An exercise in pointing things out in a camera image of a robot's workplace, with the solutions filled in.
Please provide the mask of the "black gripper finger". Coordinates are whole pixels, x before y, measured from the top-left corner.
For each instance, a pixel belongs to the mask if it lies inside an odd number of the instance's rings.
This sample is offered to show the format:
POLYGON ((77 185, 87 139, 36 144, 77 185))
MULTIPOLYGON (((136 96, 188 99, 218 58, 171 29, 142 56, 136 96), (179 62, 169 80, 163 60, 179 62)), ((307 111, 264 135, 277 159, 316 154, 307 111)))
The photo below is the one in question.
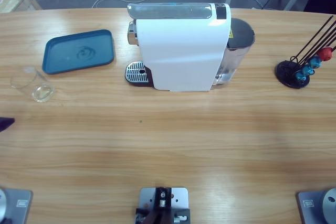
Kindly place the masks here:
POLYGON ((9 128, 15 122, 14 118, 0 117, 0 132, 9 128))

